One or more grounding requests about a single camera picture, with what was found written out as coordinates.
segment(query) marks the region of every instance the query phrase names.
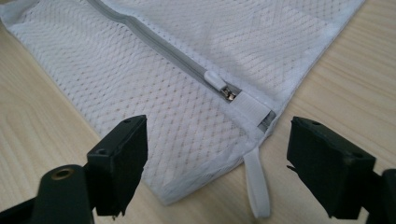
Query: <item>black plastic part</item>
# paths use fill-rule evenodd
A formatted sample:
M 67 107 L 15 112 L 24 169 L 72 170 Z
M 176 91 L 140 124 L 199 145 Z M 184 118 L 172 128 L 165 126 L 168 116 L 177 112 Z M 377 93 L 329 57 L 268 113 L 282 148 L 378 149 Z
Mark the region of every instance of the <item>black plastic part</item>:
M 30 222 L 35 198 L 17 204 L 0 213 L 0 223 L 25 224 Z
M 122 121 L 87 157 L 91 207 L 99 216 L 124 215 L 148 159 L 146 116 Z
M 381 200 L 388 222 L 396 224 L 396 169 L 387 170 L 382 174 Z
M 324 125 L 294 117 L 288 160 L 329 217 L 356 219 L 375 157 Z
M 93 223 L 84 169 L 78 165 L 58 167 L 40 182 L 31 224 Z

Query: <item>zipper slider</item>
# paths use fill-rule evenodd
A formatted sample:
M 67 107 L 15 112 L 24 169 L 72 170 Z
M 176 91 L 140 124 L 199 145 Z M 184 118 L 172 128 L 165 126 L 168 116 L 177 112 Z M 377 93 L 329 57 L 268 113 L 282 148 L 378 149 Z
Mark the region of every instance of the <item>zipper slider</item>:
M 230 90 L 227 83 L 215 72 L 206 71 L 204 74 L 205 81 L 209 83 L 217 91 L 221 92 L 225 99 L 233 101 L 236 94 Z

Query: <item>wood grain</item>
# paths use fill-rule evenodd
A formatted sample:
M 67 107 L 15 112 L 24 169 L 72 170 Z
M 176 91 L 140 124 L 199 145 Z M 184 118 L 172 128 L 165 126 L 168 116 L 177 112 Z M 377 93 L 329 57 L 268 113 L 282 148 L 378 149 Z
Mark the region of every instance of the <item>wood grain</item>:
M 377 157 L 375 170 L 396 167 L 396 2 L 367 1 L 292 98 L 262 163 L 272 215 L 255 219 L 243 165 L 170 206 L 141 184 L 125 217 L 96 223 L 364 223 L 329 219 L 286 165 L 290 120 L 315 119 Z M 40 177 L 84 164 L 98 135 L 4 26 L 0 26 L 0 210 L 34 197 Z

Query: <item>white fabric tab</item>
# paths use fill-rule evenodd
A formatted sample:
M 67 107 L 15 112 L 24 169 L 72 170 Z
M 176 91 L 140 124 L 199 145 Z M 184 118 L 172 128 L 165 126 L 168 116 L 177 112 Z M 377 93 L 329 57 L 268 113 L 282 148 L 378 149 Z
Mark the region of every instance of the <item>white fabric tab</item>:
M 259 148 L 256 147 L 244 156 L 247 175 L 247 195 L 254 217 L 270 216 L 270 199 L 265 182 Z
M 231 102 L 231 105 L 255 125 L 259 125 L 271 112 L 270 108 L 243 91 Z

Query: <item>zipper tape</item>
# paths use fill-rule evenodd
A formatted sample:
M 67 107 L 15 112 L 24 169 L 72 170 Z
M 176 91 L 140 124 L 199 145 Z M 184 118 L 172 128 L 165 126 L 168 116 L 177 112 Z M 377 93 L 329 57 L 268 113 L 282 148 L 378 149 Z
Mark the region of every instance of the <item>zipper tape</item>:
M 120 14 L 119 12 L 105 5 L 100 0 L 88 0 L 88 2 L 110 20 L 126 25 L 148 46 L 160 53 L 164 58 L 169 60 L 175 66 L 179 67 L 191 77 L 195 78 L 197 81 L 212 90 L 215 94 L 221 96 L 221 98 L 225 99 L 227 102 L 232 101 L 236 97 L 237 93 L 240 92 L 238 88 L 229 83 L 226 83 L 225 81 L 224 83 L 226 83 L 227 85 L 226 88 L 220 91 L 217 90 L 216 87 L 214 87 L 211 83 L 205 80 L 206 69 L 204 67 L 202 67 L 189 56 L 165 41 L 159 35 L 155 34 L 136 17 Z

